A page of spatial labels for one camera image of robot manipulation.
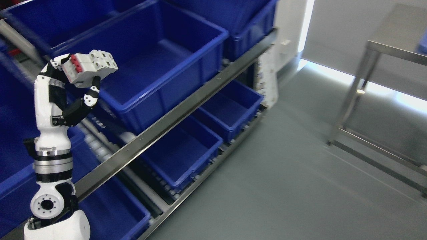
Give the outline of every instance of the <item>white wall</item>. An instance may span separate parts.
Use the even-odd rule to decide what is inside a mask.
[[[395,3],[427,8],[427,0],[315,0],[303,58],[354,74],[366,40]],[[419,88],[427,89],[427,67],[383,56],[378,69],[376,81],[391,79],[396,88],[427,98]]]
[[[278,2],[275,26],[279,28],[279,32],[272,49],[275,54],[276,71],[282,69],[298,53],[306,4],[307,0],[280,0]]]

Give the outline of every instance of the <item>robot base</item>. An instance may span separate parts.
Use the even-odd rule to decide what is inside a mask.
[[[91,229],[86,214],[77,210],[73,215],[50,226],[30,230],[28,223],[24,227],[24,240],[89,240]]]

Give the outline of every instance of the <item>robotic arm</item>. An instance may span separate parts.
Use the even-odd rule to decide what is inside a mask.
[[[25,225],[25,240],[89,240],[89,222],[78,209],[71,182],[73,157],[67,130],[90,113],[98,101],[100,81],[117,69],[110,53],[92,50],[87,55],[56,57],[37,76],[35,114],[40,136],[26,139],[24,144],[34,158],[40,189],[31,200],[33,216]],[[70,105],[65,92],[69,84],[89,88]],[[71,216],[55,223],[64,209]]]

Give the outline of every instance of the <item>epoxy floor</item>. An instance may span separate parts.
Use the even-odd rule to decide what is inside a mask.
[[[418,191],[325,144],[350,81],[312,63],[283,77],[259,126],[149,239],[427,239]],[[422,161],[427,121],[408,102],[373,85],[350,125]]]

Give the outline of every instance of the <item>metal frame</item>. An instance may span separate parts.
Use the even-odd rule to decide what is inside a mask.
[[[40,58],[40,55],[36,48],[15,29],[13,29],[9,24],[7,24],[6,21],[4,21],[3,19],[0,20],[0,33],[9,41],[11,41],[16,47],[21,49],[38,65],[44,65],[43,60]]]
[[[273,44],[277,36],[277,29],[273,29],[269,35],[264,37],[258,44],[246,52],[243,56],[238,58],[235,62],[232,62],[228,67],[218,73],[213,79],[208,81],[205,85],[199,88],[196,92],[190,95],[187,99],[181,102],[173,110],[169,111],[160,120],[151,125],[147,130],[139,134],[132,141],[116,151],[108,160],[101,163],[97,168],[92,170],[80,181],[76,183],[76,196],[80,201],[84,200],[89,194],[94,192],[102,184],[107,182],[111,177],[116,175],[119,171],[123,170],[129,163],[137,158],[141,153],[147,150],[152,144],[158,139],[170,131],[173,127],[179,124],[183,119],[189,116],[193,111],[200,107],[203,103],[209,100],[214,94],[226,86],[231,80],[236,78],[249,66],[251,66],[258,57],[267,51]],[[229,153],[243,140],[245,136],[250,132],[252,126],[259,121],[259,117],[255,118],[251,126],[243,131],[236,141],[225,151],[216,162],[214,162],[200,178],[195,181],[190,187],[188,187],[184,193],[170,206],[170,208],[163,213],[159,218],[155,219],[154,224],[146,231],[139,239],[145,239],[149,236],[193,191],[196,189],[201,182],[210,175],[217,166],[229,155]],[[86,129],[95,133],[93,128],[89,127],[88,122],[83,122]],[[105,143],[104,139],[98,134],[94,136]],[[110,144],[106,145],[111,151],[114,151],[115,147]],[[11,231],[9,234],[1,238],[1,240],[16,240],[23,239],[23,226],[25,222],[18,226],[16,229]]]
[[[411,16],[411,18],[402,18],[401,16]],[[358,93],[358,90],[365,90],[366,84],[370,80],[381,54],[387,54],[414,63],[427,65],[427,56],[416,52],[418,42],[427,27],[427,24],[423,21],[425,18],[427,18],[427,9],[396,4],[394,9],[388,17],[384,19],[374,35],[367,41],[365,53],[360,60],[356,76],[340,109],[335,125],[329,135],[328,145],[334,144],[342,148],[344,145],[336,142],[338,135],[342,134],[389,157],[403,166],[427,176],[427,171],[423,168],[424,166],[417,161],[383,146],[380,143],[376,143],[362,134],[346,129],[345,127],[347,119],[357,108],[360,101],[361,94]],[[413,29],[411,28],[410,35],[407,34],[407,26],[413,27]],[[421,191],[424,196],[427,195],[427,188],[400,175],[398,172],[388,169],[380,163],[371,165]]]

